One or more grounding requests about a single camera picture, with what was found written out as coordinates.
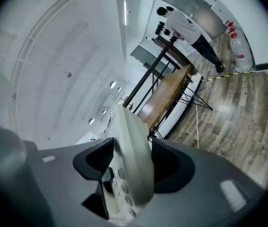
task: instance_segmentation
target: round button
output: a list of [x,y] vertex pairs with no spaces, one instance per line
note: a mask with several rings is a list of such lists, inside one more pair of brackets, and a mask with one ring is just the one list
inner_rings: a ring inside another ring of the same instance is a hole
[[123,179],[124,180],[125,173],[124,173],[123,169],[121,169],[121,168],[118,169],[118,175],[119,175],[120,179]]
[[129,213],[130,213],[133,217],[136,217],[136,214],[135,214],[135,212],[134,212],[132,209],[129,209]]
[[121,184],[121,189],[124,191],[125,194],[129,193],[129,189],[125,183]]
[[133,204],[132,204],[132,200],[130,199],[130,197],[129,196],[126,196],[125,197],[125,202],[127,203],[127,205],[129,205],[130,207],[132,207],[133,206]]

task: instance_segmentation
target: round ceiling light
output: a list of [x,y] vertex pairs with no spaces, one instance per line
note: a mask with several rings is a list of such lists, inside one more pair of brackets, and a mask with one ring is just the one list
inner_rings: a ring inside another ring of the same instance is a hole
[[115,81],[111,81],[110,82],[110,88],[112,89],[113,87],[115,87],[115,85],[116,85],[116,82]]
[[92,124],[94,122],[94,119],[89,119],[89,124]]

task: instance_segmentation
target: man in white shirt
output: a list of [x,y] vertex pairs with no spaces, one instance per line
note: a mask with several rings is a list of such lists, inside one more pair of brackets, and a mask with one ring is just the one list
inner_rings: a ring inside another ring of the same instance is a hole
[[223,72],[224,66],[218,60],[209,42],[201,34],[199,28],[188,20],[181,11],[171,7],[167,7],[167,9],[160,7],[157,9],[157,14],[167,19],[165,27],[170,31],[170,35],[187,41],[203,57],[215,65],[217,72]]

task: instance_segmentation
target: large clear water bottle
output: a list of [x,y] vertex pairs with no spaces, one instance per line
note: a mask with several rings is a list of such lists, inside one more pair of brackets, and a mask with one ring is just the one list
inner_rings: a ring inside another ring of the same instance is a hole
[[238,37],[237,33],[230,35],[230,45],[235,55],[238,72],[249,71],[253,66],[250,46],[245,39]]

